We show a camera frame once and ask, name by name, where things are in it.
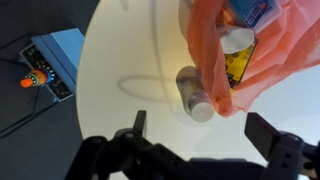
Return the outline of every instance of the blue box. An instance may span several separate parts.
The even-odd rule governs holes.
[[[77,71],[84,36],[79,29],[70,29],[31,39],[53,70],[72,93],[76,93]]]

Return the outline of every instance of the cable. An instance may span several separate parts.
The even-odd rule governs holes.
[[[11,44],[19,41],[20,39],[22,39],[22,38],[24,38],[24,37],[33,36],[33,35],[36,35],[36,33],[26,33],[26,34],[23,34],[23,35],[17,37],[16,39],[14,39],[14,40],[12,40],[12,41],[10,41],[10,42],[7,42],[6,44],[2,45],[2,46],[0,47],[0,51],[3,50],[3,49],[5,49],[6,47],[10,46]]]
[[[1,51],[1,50],[4,50],[5,48],[7,48],[8,46],[10,46],[11,44],[19,41],[20,39],[22,39],[22,38],[24,38],[24,37],[34,36],[34,35],[36,35],[36,33],[26,33],[26,34],[23,34],[23,35],[17,37],[16,39],[13,39],[12,41],[7,42],[6,44],[2,45],[2,46],[0,47],[0,51]],[[25,63],[22,63],[22,62],[19,62],[19,61],[16,61],[16,60],[5,59],[5,58],[0,58],[0,61],[7,62],[7,63],[11,63],[11,64],[16,64],[16,65],[25,65]]]
[[[55,105],[57,105],[58,102],[55,102],[53,104],[51,104],[50,106],[43,108],[42,110],[32,114],[29,118],[26,118],[26,120],[21,121],[19,120],[21,123],[15,127],[14,129],[12,129],[11,131],[9,131],[8,133],[1,135],[0,138],[4,138],[7,137],[8,135],[12,134],[13,132],[15,132],[16,130],[20,129],[22,126],[24,126],[25,124],[31,122],[32,120],[34,120],[36,117],[40,116],[41,114],[45,113],[46,111],[48,111],[49,109],[51,109],[52,107],[54,107]]]
[[[9,59],[5,59],[5,58],[0,58],[0,61],[6,62],[6,63],[10,63],[10,64],[15,64],[15,65],[26,66],[26,63],[20,62],[20,61],[16,61],[16,60],[9,60]]]
[[[20,120],[12,123],[11,125],[7,126],[6,128],[3,128],[1,131],[0,131],[0,134],[5,132],[6,130],[8,130],[9,128],[11,127],[14,127],[15,125],[19,124],[20,122],[23,122],[25,121],[25,119],[27,118],[30,118],[32,116],[32,114],[34,114],[34,111],[36,110],[36,107],[37,107],[37,104],[38,104],[38,100],[39,100],[39,94],[40,94],[40,87],[38,88],[38,92],[37,92],[37,96],[36,96],[36,100],[35,100],[35,103],[33,105],[33,109],[32,109],[32,112],[29,113],[28,115],[26,115],[25,117],[21,118]]]

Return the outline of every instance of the floor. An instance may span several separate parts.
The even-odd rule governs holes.
[[[58,103],[11,134],[2,130],[52,103],[46,89],[23,89],[19,81],[29,71],[10,62],[30,36],[77,27],[85,34],[99,0],[0,1],[0,177],[8,180],[63,179],[82,141],[75,97]]]

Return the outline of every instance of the white table surface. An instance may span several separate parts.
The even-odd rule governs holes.
[[[244,112],[227,119],[216,114],[207,123],[197,123],[184,112],[175,77],[182,67],[194,64],[179,26],[182,1],[101,0],[78,72],[83,137],[112,139],[117,130],[132,127],[138,110],[147,110],[147,139],[185,160],[245,158],[265,164],[243,133]],[[319,67],[292,75],[265,91],[250,111],[316,144],[320,81],[312,81],[315,77],[320,77]]]

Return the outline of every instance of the translucent bag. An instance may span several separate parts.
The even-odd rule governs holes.
[[[320,63],[319,0],[278,0],[282,14],[256,35],[259,43],[240,85],[230,94],[225,58],[215,23],[224,0],[195,0],[187,27],[188,48],[202,74],[203,85],[222,116],[248,111],[254,99],[294,72]]]

